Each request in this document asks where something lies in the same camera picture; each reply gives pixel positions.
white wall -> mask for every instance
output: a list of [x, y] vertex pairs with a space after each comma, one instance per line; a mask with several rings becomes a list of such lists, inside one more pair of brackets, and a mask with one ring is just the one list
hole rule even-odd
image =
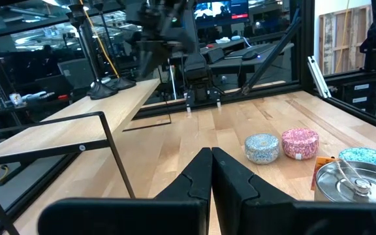
[[[371, 0], [350, 0], [349, 8], [370, 5]], [[319, 22], [320, 15], [346, 10], [347, 0], [315, 0], [314, 13], [314, 56], [319, 61]]]

orange label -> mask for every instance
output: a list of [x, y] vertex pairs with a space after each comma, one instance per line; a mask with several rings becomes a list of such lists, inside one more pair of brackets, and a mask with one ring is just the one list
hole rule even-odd
[[314, 166], [314, 172], [313, 172], [313, 180], [311, 180], [311, 190], [314, 191], [315, 187], [316, 187], [316, 175], [317, 175], [317, 172], [319, 171], [319, 169], [328, 164], [328, 163], [331, 163], [333, 161], [336, 161], [337, 159], [335, 157], [317, 157], [316, 158], [316, 164]]

tin handle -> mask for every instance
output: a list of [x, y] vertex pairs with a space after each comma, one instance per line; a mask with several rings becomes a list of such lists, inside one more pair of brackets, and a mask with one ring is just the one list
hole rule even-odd
[[362, 196], [367, 195], [371, 191], [371, 184], [370, 184], [370, 182], [368, 180], [365, 180], [364, 178], [362, 178], [356, 172], [356, 170], [346, 160], [340, 159], [340, 161], [343, 161], [358, 176], [359, 179], [355, 180], [355, 182], [352, 182], [346, 176], [346, 174], [344, 173], [344, 171], [342, 170], [342, 167], [341, 167], [339, 161], [336, 161], [337, 168], [339, 169], [340, 174], [343, 176], [343, 178], [345, 180], [347, 180], [352, 185], [352, 188], [354, 189], [354, 191], [356, 192], [356, 194], [362, 195]]

blue floral tin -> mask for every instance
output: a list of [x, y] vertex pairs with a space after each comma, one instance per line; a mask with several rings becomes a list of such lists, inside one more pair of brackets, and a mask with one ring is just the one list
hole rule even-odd
[[376, 165], [376, 150], [370, 148], [349, 148], [339, 153], [340, 159], [360, 161]]
[[256, 164], [269, 164], [279, 155], [279, 140], [271, 134], [254, 134], [245, 141], [246, 157]]

wooden tabletop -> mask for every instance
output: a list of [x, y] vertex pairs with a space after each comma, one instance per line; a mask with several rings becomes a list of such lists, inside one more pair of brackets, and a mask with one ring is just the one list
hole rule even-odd
[[[166, 122], [167, 116], [132, 121], [129, 127]], [[310, 128], [320, 135], [320, 156], [337, 156], [345, 148], [376, 149], [376, 127], [304, 91], [172, 114], [172, 124], [121, 133], [117, 148], [138, 198], [152, 198], [168, 186], [203, 147], [220, 147], [241, 164], [298, 200], [313, 200], [310, 190], [314, 159], [296, 161], [282, 151], [268, 165], [244, 154], [244, 142], [256, 133]], [[109, 149], [83, 152], [15, 222], [20, 234], [37, 234], [37, 219], [61, 198], [128, 197]], [[210, 234], [220, 234], [211, 203]]]
[[[105, 99], [92, 101], [89, 97], [84, 97], [47, 117], [45, 121], [102, 111], [106, 115], [111, 132], [119, 133], [132, 120], [133, 116], [158, 85], [159, 79], [154, 79], [139, 82], [137, 86], [120, 91], [117, 95]], [[0, 156], [105, 138], [101, 122], [97, 116], [75, 119], [28, 128], [0, 143]]]

